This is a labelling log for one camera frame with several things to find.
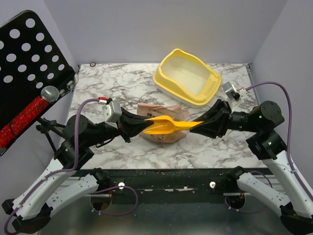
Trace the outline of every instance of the red sparkly microphone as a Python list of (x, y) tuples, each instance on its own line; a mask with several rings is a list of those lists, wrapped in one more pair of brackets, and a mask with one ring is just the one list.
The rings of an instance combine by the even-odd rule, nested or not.
[(4, 148), (38, 116), (50, 103), (58, 100), (59, 90), (54, 86), (44, 87), (40, 95), (28, 104), (10, 123), (0, 131), (0, 148)]

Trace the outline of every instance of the purple wall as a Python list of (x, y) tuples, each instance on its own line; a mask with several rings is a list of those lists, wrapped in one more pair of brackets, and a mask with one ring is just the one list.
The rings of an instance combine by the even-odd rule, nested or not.
[[(292, 157), (313, 186), (313, 1), (289, 0), (252, 63), (255, 83), (282, 83), (291, 97)], [(273, 85), (258, 89), (262, 101), (277, 102), (286, 119), (277, 130), (286, 139), (288, 108), (284, 93)]]
[(78, 63), (250, 63), (287, 0), (45, 0)]

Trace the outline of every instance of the brown paper bag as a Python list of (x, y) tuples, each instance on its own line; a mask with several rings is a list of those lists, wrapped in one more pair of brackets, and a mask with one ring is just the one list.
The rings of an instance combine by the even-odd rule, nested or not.
[[(138, 103), (137, 114), (149, 118), (154, 118), (161, 115), (168, 115), (174, 121), (186, 121), (190, 117), (189, 112), (182, 109), (179, 105), (164, 107), (162, 105), (144, 103)], [(141, 132), (139, 136), (155, 142), (174, 143), (186, 137), (186, 134), (182, 133), (181, 131), (175, 131), (171, 134), (166, 135), (149, 135)]]

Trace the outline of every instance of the yellow litter box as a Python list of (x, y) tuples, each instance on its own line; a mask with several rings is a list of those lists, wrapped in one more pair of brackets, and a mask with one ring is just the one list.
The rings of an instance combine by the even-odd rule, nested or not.
[(221, 84), (217, 72), (178, 48), (162, 60), (153, 80), (161, 91), (194, 108), (209, 102)]

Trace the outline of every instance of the white marble surface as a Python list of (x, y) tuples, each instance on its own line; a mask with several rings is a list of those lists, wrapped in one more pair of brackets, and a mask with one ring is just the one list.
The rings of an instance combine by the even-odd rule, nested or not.
[[(82, 65), (80, 80), (76, 86), (69, 116), (76, 114), (79, 105), (86, 99), (99, 96), (112, 97), (122, 107), (136, 113), (137, 103), (152, 103), (171, 106), (179, 104), (190, 112), (194, 119), (207, 111), (217, 99), (226, 100), (220, 87), (213, 99), (205, 106), (195, 109), (184, 105), (157, 90), (153, 73), (158, 64), (104, 64), (90, 67)], [(246, 68), (242, 64), (209, 64), (222, 77), (222, 84), (231, 81), (236, 87), (250, 86)], [(236, 111), (250, 111), (257, 105), (253, 92)], [(82, 112), (94, 123), (103, 121), (101, 105), (88, 104)], [(213, 145), (213, 139), (188, 133), (186, 138), (173, 144), (155, 143), (139, 136), (125, 143), (121, 137), (110, 144), (95, 148), (95, 153), (84, 169), (109, 168), (226, 168), (264, 167), (248, 149), (246, 139), (251, 133), (233, 131), (228, 141)]]

